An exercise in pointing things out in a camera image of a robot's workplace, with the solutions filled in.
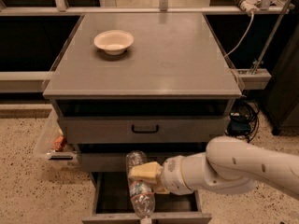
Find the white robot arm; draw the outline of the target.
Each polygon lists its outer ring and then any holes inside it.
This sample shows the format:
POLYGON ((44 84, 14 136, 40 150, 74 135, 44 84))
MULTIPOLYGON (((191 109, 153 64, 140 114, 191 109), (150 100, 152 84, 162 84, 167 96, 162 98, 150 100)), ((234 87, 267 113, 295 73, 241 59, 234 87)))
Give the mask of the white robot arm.
POLYGON ((206 150, 139 164, 131 180, 150 183, 158 194, 187 195, 205 189, 219 194, 252 191, 257 181, 299 199, 299 156, 253 146, 229 136, 211 139, 206 150))

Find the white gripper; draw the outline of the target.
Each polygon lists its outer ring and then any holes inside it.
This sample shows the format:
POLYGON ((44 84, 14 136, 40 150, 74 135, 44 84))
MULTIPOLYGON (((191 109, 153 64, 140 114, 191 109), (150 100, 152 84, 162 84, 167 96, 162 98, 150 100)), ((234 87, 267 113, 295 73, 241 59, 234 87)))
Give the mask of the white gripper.
POLYGON ((157 161, 147 162, 134 166, 129 171, 128 177, 154 184, 152 190, 156 194, 169 194, 169 192, 176 195, 192 194, 182 175, 182 161, 183 156, 169 158, 164 162, 163 167, 157 161), (159 176, 163 185, 156 184, 159 176))

